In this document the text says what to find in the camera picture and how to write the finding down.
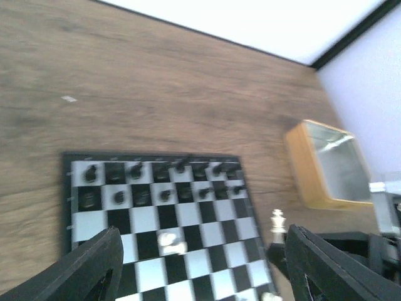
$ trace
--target white chess piece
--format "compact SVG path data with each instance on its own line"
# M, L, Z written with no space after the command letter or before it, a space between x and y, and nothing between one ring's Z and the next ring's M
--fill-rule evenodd
M176 245L169 245L169 246L165 246L163 248L164 253L176 253L179 255L184 255L185 253L187 253L188 250L188 246L187 243L184 241L181 241L180 243L177 243Z
M174 233L161 233L159 235L158 241L160 246L169 246L172 245L174 240L176 239L177 235Z
M271 229L271 232L274 233L273 243L284 243L284 233L286 232L284 222L286 218L283 217L283 212L280 209L273 210L271 221L273 222Z

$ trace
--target chessboard square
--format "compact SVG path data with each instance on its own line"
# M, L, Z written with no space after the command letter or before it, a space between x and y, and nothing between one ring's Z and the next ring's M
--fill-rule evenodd
M239 218L236 220L236 225L241 240L259 236L253 218Z
M202 182L192 182L191 184L192 194L194 196L195 202L209 202L215 201L216 197L213 192L213 185L209 181L202 181ZM211 191L206 194L205 198L202 199L199 197L199 191L201 189L210 188Z
M142 301L166 300L164 287L155 288L142 293Z
M251 238L249 240L244 240L244 244L249 262L261 259L261 255L259 252L259 245L261 245L260 238Z
M232 273L234 275L237 292L242 292L243 290L251 288L251 281L249 280L246 265L241 265L239 267L233 268Z
M120 234L131 233L130 212L128 209L107 211L108 226L114 226L120 230Z
M211 273L211 263L206 249L188 252L184 255L189 278L197 278Z
M137 275L135 273L135 264L128 263L123 265L117 298L133 295L137 292Z
M221 199L214 203L216 209L217 220L228 221L230 219L236 219L234 212L234 206L230 199Z
M234 243L239 241L236 222L231 221L222 221L221 226L223 228L224 237L226 239L226 243Z
M174 205L157 206L160 229L175 228L178 226Z
M203 223L213 223L216 221L216 214L214 212L214 202L201 202L199 204L200 216Z
M226 253L222 245L212 246L207 249L211 259L211 266L213 272L218 272L228 268Z
M72 216L73 241L85 241L107 229L106 211L77 212Z
M190 183L175 183L175 190L177 191L179 203L191 203L194 201Z
M202 241L205 247L222 245L224 241L223 230L219 222L200 225Z
M138 291L146 292L167 284L163 258L136 262Z
M126 184L123 162L105 162L105 184Z
M192 176L192 169L190 166L186 166L182 174L177 172L175 168L170 168L169 173L170 179L174 183L192 182L194 180L194 177Z
M160 194L167 190L170 191L170 196L168 200L164 201ZM177 191L175 190L174 183L153 183L150 185L150 192L155 206L165 206L178 203Z
M78 187L78 211L102 210L102 190L100 186Z
M201 231L199 225L186 226L182 228L184 230L185 242L187 243L188 252L203 249L203 242L201 237Z
M167 286L167 301L195 301L194 290L191 281L181 281Z
M96 179L93 182L88 182L85 180L85 171L91 166L96 167ZM104 163L99 161L73 161L71 173L72 187L101 186L105 183L105 166Z
M271 282L271 277L264 260L257 260L248 263L247 269L253 287L258 287Z
M116 193L123 193L123 202L116 203ZM102 186L102 205L104 210L128 209L132 207L132 194L130 186L104 185Z
M130 208L132 233L156 231L159 229L159 220L154 206Z
M209 275L192 279L192 285L194 286L195 300L214 300Z
M121 236L123 242L124 258L123 264L131 263L138 260L137 240L133 234L125 234Z
M215 300L231 296L235 292L231 270L224 270L211 275Z
M178 204L175 208L181 227L201 223L201 212L197 203Z
M234 204L234 208L236 210L237 218L247 218L248 210L245 204L245 199L233 199L232 203Z
M237 241L236 243L224 245L224 250L226 251L228 266L230 268L239 267L247 263L243 242Z
M150 162L142 162L141 176L138 179L133 179L130 175L130 170L136 166L138 162L126 162L125 172L127 184L150 184L153 183L152 164Z
M138 260L146 260L160 256L156 231L137 233L135 236L137 237Z
M173 284L188 279L187 271L185 270L185 261L183 256L169 255L164 257L165 268L167 271L167 283Z

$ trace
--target white square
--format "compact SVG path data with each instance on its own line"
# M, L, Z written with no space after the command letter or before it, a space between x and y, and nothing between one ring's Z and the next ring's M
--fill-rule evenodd
M132 233L156 231L159 229L157 208L154 206L130 208L130 222Z
M89 240L108 228L106 211L77 212L72 218L74 242Z
M201 213L197 203L184 203L175 205L179 226L192 226L201 224Z
M205 247L217 246L225 243L221 224L216 221L200 225L200 234L202 235L203 245Z
M247 264L249 278L253 287L258 287L271 282L271 277L264 260L258 260Z
M234 205L230 199L220 199L214 202L214 204L218 221L236 219Z
M242 241L224 245L224 251L226 252L230 268L239 267L247 263L245 247Z
M102 205L105 210L128 209L132 207L132 194L129 185L104 185L102 189ZM120 191L124 193L124 202L116 204L114 195Z
M138 162L125 163L125 179L127 184L150 184L153 183L152 163L142 162L142 175L139 179L132 179L130 175L131 167L136 166Z
M85 171L90 166L96 166L96 180L93 182L85 181ZM105 183L105 165L99 161L74 161L71 166L72 186L100 186Z
M160 193L165 190L171 190L171 195L167 201L163 201L160 198ZM178 203L178 195L174 183L153 183L150 185L150 193L152 195L154 206L173 205Z
M177 282L167 286L168 301L195 301L192 284L189 280Z
M211 273L211 263L206 249L188 252L184 255L185 267L190 279Z
M247 240L259 236L253 218L239 218L236 220L240 240Z
M209 181L191 182L190 186L192 189L192 194L194 195L195 202L209 202L216 200L216 196L213 192L213 185ZM211 188L212 190L208 194L206 194L206 197L204 199L201 199L199 197L199 190L204 188Z
M234 277L231 270L223 270L211 275L215 300L234 295Z
M164 266L164 258L144 260L135 264L138 291L140 293L166 286Z

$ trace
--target chess piece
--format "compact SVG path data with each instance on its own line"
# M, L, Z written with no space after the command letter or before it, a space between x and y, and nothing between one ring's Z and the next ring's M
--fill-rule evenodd
M160 193L160 199L161 199L163 202L167 202L167 201L170 199L170 195L171 195L171 190L170 190L170 189L168 189L168 190L163 190L163 191Z
M124 203L124 191L119 191L114 194L114 203L117 205Z
M175 239L177 238L177 235L174 233L161 233L157 240L159 241L160 246L170 246L173 244Z
M130 175L132 179L137 180L142 176L142 166L142 162L139 162L137 165L131 167Z
M96 181L96 172L97 172L96 165L89 166L88 169L84 173L85 181L88 183L95 182Z
M212 188L210 188L210 187L200 189L200 190L198 191L199 198L200 198L200 199L205 199L206 196L207 196L207 194L208 194L209 192L211 192L211 191L212 191Z
M271 221L273 223L271 232L274 233L273 243L284 243L284 233L286 232L284 222L286 218L283 217L283 212L279 209L273 210Z

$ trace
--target black trim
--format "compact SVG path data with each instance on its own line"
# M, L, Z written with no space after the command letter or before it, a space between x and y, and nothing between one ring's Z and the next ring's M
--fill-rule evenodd
M224 38L220 38L219 36L214 36L213 34L204 33L204 32L202 32L202 31L199 31L199 30L196 30L196 29L193 29L193 28L188 28L188 27L182 26L182 25L180 25L180 24L176 24L176 23L173 23L173 22L170 22L170 21L166 21L166 20L163 20L163 19L159 19L159 18L150 16L150 15L148 15L148 14L143 14L143 13L140 13L140 12L137 12L137 11L132 11L131 9L123 8L123 7L118 6L118 5L115 5L115 4L105 3L105 2L103 2L102 0L92 0L92 1L99 2L99 3L102 3L102 4L104 4L104 5L111 6L111 7L113 7L113 8L118 8L118 9L121 9L121 10L126 11L126 12L128 12L128 13L133 13L133 14L136 14L136 15L141 16L141 17L145 17L145 18L148 18L148 19L152 19L152 20L154 20L154 21L162 22L162 23L165 23L165 24L168 24L168 25L172 25L172 26L181 28L181 29L185 29L185 30L191 31L191 32L193 32L193 33L201 34L201 35L203 35L203 36L208 36L208 37L210 37L210 38L214 38L214 39L216 39L216 40L223 41L223 42L225 42L225 43L229 43L229 44L232 44L232 45L234 45L234 46L239 46L239 47L241 47L241 48L245 48L245 49L252 50L252 51L255 51L255 52L258 52L258 53L262 53L262 54L264 54L264 55L273 56L273 57L275 57L275 58L279 58L279 59L284 60L284 61L289 61L289 62L291 62L291 63L295 63L295 64L298 64L298 65L301 65L301 66L308 66L307 64L300 63L300 62L294 61L294 60L290 60L289 58L285 58L285 57L283 57L283 56L275 55L274 53L270 53L270 52L267 52L267 51L263 51L263 50L260 50L260 49L257 49L257 48L251 47L251 46L239 44L239 43L236 43L236 42L233 42L233 41L224 39Z
M335 43L329 50L324 52L310 67L319 70L327 65L332 59L338 56L345 48L350 46L361 35L368 31L373 25L379 22L389 12L394 10L401 0L386 0L377 9L371 12L365 19L359 22L344 37Z

